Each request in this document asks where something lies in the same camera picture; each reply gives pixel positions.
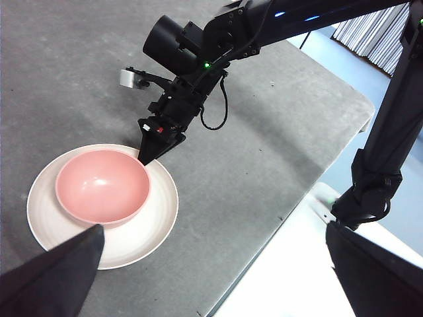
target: gray tabletop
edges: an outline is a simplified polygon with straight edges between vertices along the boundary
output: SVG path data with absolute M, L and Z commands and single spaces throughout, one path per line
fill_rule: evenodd
M 171 77 L 141 53 L 155 21 L 166 13 L 204 26 L 222 4 L 4 1 L 2 271 L 42 252 L 26 222 L 26 199 L 44 166 L 82 145 L 139 147 L 137 119 L 148 116 L 161 91 L 120 87 L 119 71 L 133 65 Z M 287 42 L 233 62 L 225 82 L 226 126 L 212 132 L 195 119 L 187 141 L 159 159 L 179 191 L 173 231 L 140 262 L 100 271 L 81 316 L 208 314 L 373 112 Z M 206 121 L 219 123 L 223 109 L 216 89 Z

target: white plate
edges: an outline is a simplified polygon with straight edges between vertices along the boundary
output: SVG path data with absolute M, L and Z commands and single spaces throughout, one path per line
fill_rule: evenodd
M 62 166 L 74 156 L 94 149 L 114 149 L 137 157 L 138 150 L 115 144 L 79 147 L 53 160 L 35 179 L 28 195 L 29 227 L 45 249 L 50 250 L 89 228 L 69 216 L 59 204 L 54 183 Z M 156 250 L 169 235 L 178 214 L 178 192 L 171 175 L 156 160 L 147 166 L 151 193 L 142 210 L 127 223 L 104 229 L 104 250 L 98 269 L 132 264 Z

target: cable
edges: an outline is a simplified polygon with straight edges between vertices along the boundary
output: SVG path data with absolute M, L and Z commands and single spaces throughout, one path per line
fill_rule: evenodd
M 194 90 L 197 86 L 198 86 L 198 84 L 200 83 L 200 81 L 211 71 L 211 70 L 214 70 L 214 69 L 217 69 L 217 68 L 219 68 L 219 67 L 223 67 L 228 61 L 230 61 L 231 60 L 231 58 L 233 57 L 233 56 L 236 56 L 236 55 L 238 55 L 239 53 L 241 53 L 242 51 L 244 51 L 245 49 L 247 49 L 250 45 L 251 45 L 251 43 L 253 43 L 255 40 L 256 40 L 256 38 L 257 38 L 257 36 L 260 34 L 260 32 L 261 32 L 261 30 L 262 30 L 262 28 L 263 28 L 263 26 L 264 26 L 264 23 L 266 22 L 266 17 L 267 17 L 267 14 L 268 14 L 268 12 L 269 12 L 269 9 L 270 9 L 270 7 L 272 6 L 272 4 L 273 4 L 273 2 L 274 2 L 274 0 L 270 0 L 269 1 L 269 5 L 267 6 L 267 8 L 266 8 L 266 11 L 264 12 L 264 15 L 263 15 L 263 19 L 262 19 L 262 22 L 260 23 L 260 26 L 258 27 L 258 29 L 257 29 L 257 31 L 256 31 L 256 33 L 254 34 L 254 36 L 251 38 L 251 40 L 249 40 L 248 41 L 248 43 L 246 43 L 243 47 L 241 47 L 241 48 L 239 48 L 238 50 L 236 50 L 235 52 L 233 52 L 232 54 L 227 54 L 226 56 L 223 56 L 221 59 L 218 59 L 214 64 L 212 64 L 211 65 L 211 67 L 209 68 L 209 69 L 206 69 L 206 71 L 204 71 L 198 78 L 197 78 L 197 80 L 194 82 L 194 84 L 192 85 L 192 90 Z
M 385 218 L 388 215 L 388 213 L 391 211 L 391 200 L 390 199 L 385 200 L 385 206 L 386 206 L 386 209 L 383 211 L 382 215 L 380 215 L 380 216 L 374 216 L 373 215 L 374 217 L 362 219 L 362 220 L 360 220 L 359 223 L 360 224 L 362 224 L 362 223 L 372 223 L 374 221 L 379 221 L 382 218 Z
M 227 95 L 226 95 L 226 90 L 225 90 L 225 77 L 223 76 L 222 79 L 220 80 L 220 89 L 222 90 L 223 93 L 223 97 L 225 97 L 225 117 L 222 121 L 222 123 L 220 125 L 218 125 L 217 127 L 209 127 L 205 122 L 204 122 L 204 105 L 201 105 L 201 112 L 200 112 L 200 119 L 201 119 L 201 123 L 203 124 L 203 126 L 206 129 L 212 130 L 212 131 L 216 131 L 218 129 L 220 129 L 221 127 L 223 127 L 226 123 L 227 120 L 227 114 L 228 114 L 228 101 L 227 101 Z

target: bowl rim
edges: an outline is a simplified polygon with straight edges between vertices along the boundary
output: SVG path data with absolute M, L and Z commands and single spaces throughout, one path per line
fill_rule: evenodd
M 101 151 L 106 151 L 106 152 L 115 152 L 115 153 L 120 153 L 125 155 L 126 157 L 131 158 L 132 160 L 136 161 L 141 167 L 142 169 L 144 169 L 146 175 L 147 175 L 147 180 L 148 180 L 148 192 L 147 192 L 147 196 L 144 199 L 144 202 L 131 214 L 129 214 L 128 216 L 118 219 L 118 220 L 113 220 L 113 221 L 105 221 L 105 222 L 96 222 L 96 221 L 91 221 L 91 220 L 87 220 L 81 217 L 78 217 L 76 215 L 74 215 L 68 208 L 65 207 L 65 205 L 63 204 L 62 200 L 60 199 L 60 196 L 58 194 L 58 183 L 59 183 L 59 178 L 62 174 L 62 172 L 65 170 L 65 168 L 76 158 L 79 158 L 85 154 L 88 153 L 92 153 L 92 152 L 101 152 Z M 129 219 L 131 219 L 132 217 L 135 217 L 142 209 L 142 207 L 144 207 L 145 203 L 148 201 L 149 197 L 150 197 L 150 193 L 151 193 L 151 179 L 150 179 L 150 173 L 148 171 L 148 169 L 144 166 L 144 164 L 142 164 L 137 158 L 123 152 L 123 151 L 119 151 L 119 150 L 115 150 L 115 149 L 93 149 L 84 153 L 79 153 L 78 155 L 74 156 L 73 158 L 69 159 L 61 168 L 60 171 L 58 172 L 58 175 L 56 176 L 56 180 L 54 182 L 54 191 L 56 194 L 56 198 L 59 201 L 59 204 L 61 205 L 61 207 L 66 211 L 66 213 L 68 213 L 69 215 L 71 215 L 73 218 L 83 221 L 84 223 L 90 223 L 90 224 L 100 224 L 100 225 L 115 225 L 118 223 L 123 223 L 124 221 L 127 221 Z

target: blue light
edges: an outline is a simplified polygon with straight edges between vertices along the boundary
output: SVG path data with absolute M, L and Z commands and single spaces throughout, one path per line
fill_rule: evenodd
M 310 21 L 310 20 L 314 20 L 315 18 L 320 18 L 320 15 L 315 15 L 311 18 L 306 18 L 304 21 Z
M 285 12 L 281 11 L 275 14 L 275 18 L 280 17 L 281 15 L 284 15 Z

